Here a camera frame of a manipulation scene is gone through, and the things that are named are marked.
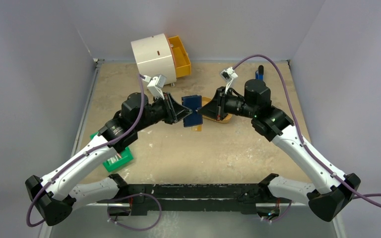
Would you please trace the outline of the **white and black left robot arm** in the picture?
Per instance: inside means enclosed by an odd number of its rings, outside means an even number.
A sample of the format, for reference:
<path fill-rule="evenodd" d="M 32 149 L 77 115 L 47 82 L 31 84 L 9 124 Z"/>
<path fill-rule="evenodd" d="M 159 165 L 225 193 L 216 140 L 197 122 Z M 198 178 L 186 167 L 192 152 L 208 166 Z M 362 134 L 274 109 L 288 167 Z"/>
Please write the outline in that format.
<path fill-rule="evenodd" d="M 80 184 L 80 181 L 98 165 L 134 143 L 140 130 L 160 121 L 174 124 L 191 114 L 192 110 L 177 103 L 170 93 L 154 99 L 152 104 L 144 93 L 130 94 L 122 103 L 121 110 L 71 159 L 42 177 L 31 176 L 26 180 L 31 199 L 27 225 L 34 227 L 30 222 L 34 208 L 48 226 L 54 226 L 72 211 L 89 203 L 109 199 L 116 203 L 124 202 L 128 196 L 128 184 L 120 176 L 110 175 L 90 184 Z"/>

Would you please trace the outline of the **orange oval tray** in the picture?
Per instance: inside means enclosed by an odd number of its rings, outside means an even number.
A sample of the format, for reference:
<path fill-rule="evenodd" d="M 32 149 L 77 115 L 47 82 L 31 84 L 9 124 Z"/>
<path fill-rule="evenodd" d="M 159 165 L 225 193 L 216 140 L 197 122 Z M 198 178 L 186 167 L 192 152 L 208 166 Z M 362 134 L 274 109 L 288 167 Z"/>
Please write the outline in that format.
<path fill-rule="evenodd" d="M 205 106 L 207 103 L 209 103 L 212 99 L 209 98 L 209 97 L 202 97 L 202 106 Z M 215 120 L 215 119 L 212 119 L 212 118 L 209 118 L 207 116 L 202 116 L 203 119 L 207 119 L 207 120 L 210 120 L 210 121 L 213 121 L 213 122 L 217 122 L 217 123 L 222 123 L 222 124 L 227 124 L 230 122 L 231 118 L 232 118 L 232 115 L 231 114 L 227 114 L 225 116 L 225 118 L 223 120 Z"/>

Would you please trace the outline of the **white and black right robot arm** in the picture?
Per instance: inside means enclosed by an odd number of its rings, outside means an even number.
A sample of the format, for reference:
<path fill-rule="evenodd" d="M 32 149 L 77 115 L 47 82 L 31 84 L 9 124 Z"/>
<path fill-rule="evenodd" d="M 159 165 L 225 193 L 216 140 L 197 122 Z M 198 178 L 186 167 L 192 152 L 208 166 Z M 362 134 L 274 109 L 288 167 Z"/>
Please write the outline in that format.
<path fill-rule="evenodd" d="M 271 90 L 263 81 L 245 83 L 244 95 L 219 87 L 211 101 L 199 108 L 200 115 L 217 121 L 227 114 L 251 119 L 261 136 L 284 151 L 311 180 L 310 183 L 270 174 L 260 182 L 259 196 L 270 202 L 286 198 L 309 206 L 320 219 L 330 222 L 353 199 L 361 179 L 333 166 L 298 130 L 290 117 L 272 105 Z"/>

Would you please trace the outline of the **blue leather card holder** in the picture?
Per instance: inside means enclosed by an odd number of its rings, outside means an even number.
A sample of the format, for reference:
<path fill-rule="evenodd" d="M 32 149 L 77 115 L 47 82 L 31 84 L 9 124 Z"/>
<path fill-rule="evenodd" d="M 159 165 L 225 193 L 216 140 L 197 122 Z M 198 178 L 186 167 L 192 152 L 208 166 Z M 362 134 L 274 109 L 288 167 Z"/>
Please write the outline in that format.
<path fill-rule="evenodd" d="M 182 97 L 182 105 L 191 110 L 191 114 L 183 119 L 184 127 L 193 127 L 203 124 L 203 117 L 197 112 L 202 107 L 201 95 Z"/>

